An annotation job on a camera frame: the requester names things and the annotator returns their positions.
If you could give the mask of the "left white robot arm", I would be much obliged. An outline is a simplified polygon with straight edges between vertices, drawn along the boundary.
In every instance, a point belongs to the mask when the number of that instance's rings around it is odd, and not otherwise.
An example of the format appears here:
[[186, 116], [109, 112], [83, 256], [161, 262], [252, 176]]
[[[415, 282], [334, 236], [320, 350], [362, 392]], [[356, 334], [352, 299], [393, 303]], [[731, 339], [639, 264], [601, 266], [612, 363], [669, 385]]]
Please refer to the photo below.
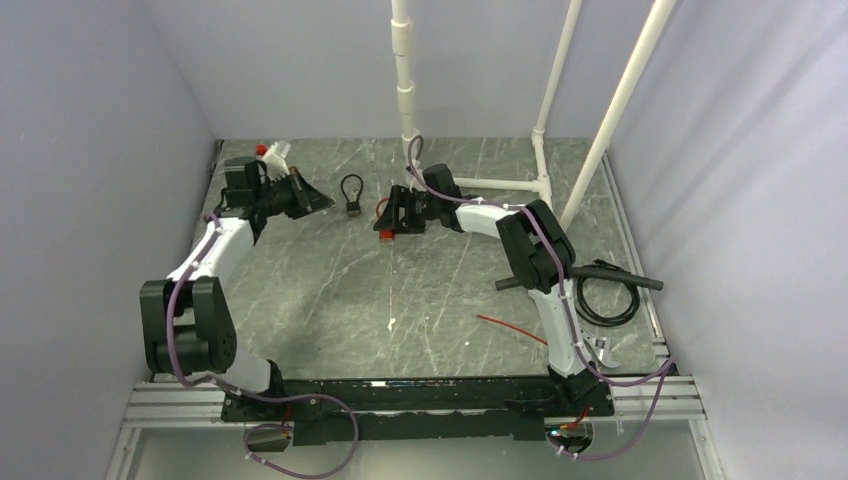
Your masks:
[[224, 288], [270, 218], [296, 220], [329, 209], [334, 200], [282, 160], [236, 157], [224, 162], [219, 203], [186, 260], [162, 280], [145, 282], [140, 311], [145, 360], [154, 374], [186, 387], [214, 382], [248, 395], [264, 420], [287, 406], [275, 364], [241, 347]]

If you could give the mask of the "red cable lock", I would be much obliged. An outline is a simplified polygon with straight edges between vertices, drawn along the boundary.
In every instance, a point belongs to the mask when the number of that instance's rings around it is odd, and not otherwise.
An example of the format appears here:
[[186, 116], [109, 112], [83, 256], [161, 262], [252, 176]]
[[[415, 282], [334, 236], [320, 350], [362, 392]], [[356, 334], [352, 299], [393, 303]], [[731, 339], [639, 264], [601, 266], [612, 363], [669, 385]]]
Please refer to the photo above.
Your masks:
[[376, 206], [377, 219], [374, 230], [377, 232], [380, 242], [393, 242], [395, 233], [395, 202], [390, 198], [381, 199]]
[[548, 345], [548, 342], [545, 339], [543, 339], [542, 337], [537, 336], [534, 333], [531, 333], [531, 332], [529, 332], [529, 331], [527, 331], [527, 330], [525, 330], [521, 327], [518, 327], [516, 325], [513, 325], [509, 322], [505, 322], [505, 321], [500, 320], [500, 319], [496, 319], [496, 318], [493, 318], [493, 317], [490, 317], [490, 316], [480, 315], [480, 314], [477, 314], [476, 318], [478, 318], [479, 320], [494, 324], [494, 325], [498, 325], [498, 326], [510, 329], [514, 332], [517, 332], [521, 335], [524, 335], [528, 338], [531, 338], [532, 340], [534, 340], [534, 341], [536, 341], [536, 342], [538, 342], [542, 345], [545, 345], [545, 346]]

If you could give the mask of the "black cable lock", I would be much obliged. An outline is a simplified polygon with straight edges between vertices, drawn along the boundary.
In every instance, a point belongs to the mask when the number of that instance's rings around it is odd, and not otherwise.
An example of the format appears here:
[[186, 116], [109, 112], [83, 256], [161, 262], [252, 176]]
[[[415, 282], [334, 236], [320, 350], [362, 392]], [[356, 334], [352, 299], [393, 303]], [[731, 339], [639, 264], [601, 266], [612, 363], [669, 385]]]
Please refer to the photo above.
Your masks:
[[347, 216], [351, 218], [360, 216], [362, 211], [360, 198], [364, 188], [362, 177], [355, 173], [347, 174], [341, 179], [339, 188], [345, 200]]

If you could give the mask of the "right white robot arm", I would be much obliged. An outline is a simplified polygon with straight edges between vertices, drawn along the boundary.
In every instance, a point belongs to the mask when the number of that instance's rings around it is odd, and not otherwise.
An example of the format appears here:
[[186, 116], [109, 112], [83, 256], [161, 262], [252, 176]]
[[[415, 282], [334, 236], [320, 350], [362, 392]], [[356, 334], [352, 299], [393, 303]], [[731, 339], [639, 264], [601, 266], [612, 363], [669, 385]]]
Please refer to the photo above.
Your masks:
[[464, 195], [444, 164], [426, 168], [423, 180], [423, 190], [392, 186], [375, 230], [421, 234], [428, 222], [438, 221], [456, 232], [499, 240], [513, 278], [526, 289], [541, 320], [553, 406], [564, 415], [583, 408], [610, 414], [610, 392], [579, 330], [572, 298], [575, 252], [549, 206], [542, 200], [509, 205]]

